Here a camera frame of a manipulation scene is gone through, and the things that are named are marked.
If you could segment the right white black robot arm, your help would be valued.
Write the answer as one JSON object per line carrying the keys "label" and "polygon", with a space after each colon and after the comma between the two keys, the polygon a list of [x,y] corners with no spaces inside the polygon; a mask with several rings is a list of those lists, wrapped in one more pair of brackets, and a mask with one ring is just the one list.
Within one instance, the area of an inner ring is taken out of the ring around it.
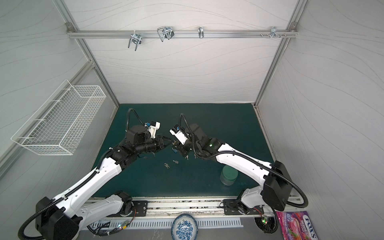
{"label": "right white black robot arm", "polygon": [[197,158],[215,160],[258,183],[257,187],[241,191],[232,207],[234,210],[246,215],[252,208],[260,206],[269,206],[279,212],[284,211],[286,206],[301,209],[308,206],[308,197],[292,181],[283,163],[269,163],[250,157],[228,143],[209,137],[197,124],[187,124],[183,128],[181,123],[186,121],[185,115],[180,114],[179,123],[170,129],[177,139],[173,144],[174,150],[185,158],[193,152]]}

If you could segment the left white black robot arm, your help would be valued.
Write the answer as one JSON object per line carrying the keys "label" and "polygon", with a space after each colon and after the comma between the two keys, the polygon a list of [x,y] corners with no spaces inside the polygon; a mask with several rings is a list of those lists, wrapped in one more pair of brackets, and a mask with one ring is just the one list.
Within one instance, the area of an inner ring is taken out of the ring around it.
{"label": "left white black robot arm", "polygon": [[81,212],[81,207],[95,192],[135,162],[141,154],[155,154],[174,142],[157,134],[159,122],[140,121],[139,125],[130,127],[132,114],[136,115],[137,112],[130,108],[123,140],[106,151],[91,172],[56,197],[44,197],[37,203],[36,213],[18,230],[20,240],[31,239],[25,234],[25,229],[31,222],[36,223],[36,229],[40,233],[37,237],[39,240],[72,240],[86,222],[86,215]]}

